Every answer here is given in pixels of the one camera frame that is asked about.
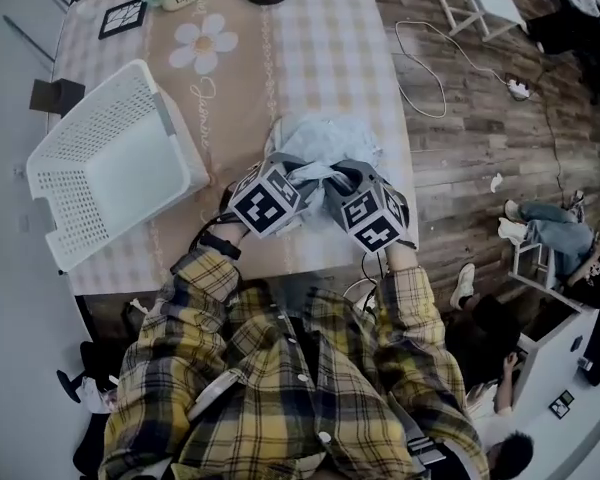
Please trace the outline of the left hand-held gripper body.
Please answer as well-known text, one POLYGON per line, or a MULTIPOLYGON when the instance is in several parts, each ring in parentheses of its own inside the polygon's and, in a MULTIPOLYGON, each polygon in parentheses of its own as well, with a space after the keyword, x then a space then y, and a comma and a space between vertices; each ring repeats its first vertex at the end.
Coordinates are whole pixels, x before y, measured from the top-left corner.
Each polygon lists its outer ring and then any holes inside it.
POLYGON ((294 171, 307 165, 290 154, 269 155, 237 183, 228 208, 259 238, 277 232, 308 207, 312 181, 298 188, 289 181, 294 171))

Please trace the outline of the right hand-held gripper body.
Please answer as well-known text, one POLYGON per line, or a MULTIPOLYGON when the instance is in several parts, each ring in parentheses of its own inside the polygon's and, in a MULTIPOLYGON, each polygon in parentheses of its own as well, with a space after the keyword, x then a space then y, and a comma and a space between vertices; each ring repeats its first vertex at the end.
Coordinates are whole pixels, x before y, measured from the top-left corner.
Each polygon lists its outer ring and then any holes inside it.
POLYGON ((333 220, 366 253, 391 244, 409 244, 406 198, 368 163, 343 160, 323 180, 325 204, 333 220))

